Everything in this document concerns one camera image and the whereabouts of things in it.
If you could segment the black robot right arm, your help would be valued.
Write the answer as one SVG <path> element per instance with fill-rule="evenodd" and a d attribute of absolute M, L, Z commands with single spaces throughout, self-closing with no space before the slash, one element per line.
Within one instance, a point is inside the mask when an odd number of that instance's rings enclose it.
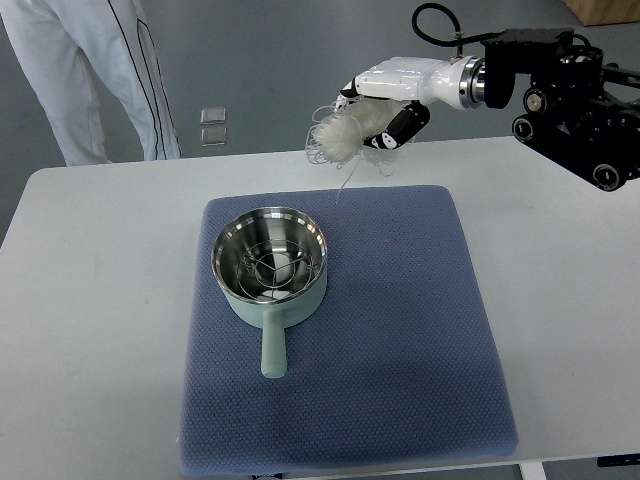
<path fill-rule="evenodd" d="M 455 85 L 465 107 L 502 109 L 519 75 L 530 78 L 525 112 L 513 136 L 603 191 L 639 176 L 639 104 L 608 93 L 607 84 L 639 86 L 635 71 L 604 61 L 602 50 L 571 29 L 507 29 L 464 36 L 455 14 L 428 2 L 412 16 L 414 33 L 454 49 L 462 66 Z"/>

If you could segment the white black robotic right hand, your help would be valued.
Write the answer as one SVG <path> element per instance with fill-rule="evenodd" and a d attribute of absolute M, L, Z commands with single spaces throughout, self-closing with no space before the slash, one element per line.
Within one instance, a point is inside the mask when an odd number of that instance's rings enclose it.
<path fill-rule="evenodd" d="M 443 102 L 456 110 L 475 109 L 484 102 L 485 60 L 465 56 L 445 61 L 393 57 L 355 76 L 340 91 L 336 107 L 360 100 L 401 104 L 381 130 L 364 135 L 364 145 L 396 150 L 413 139 L 430 120 L 429 106 Z"/>

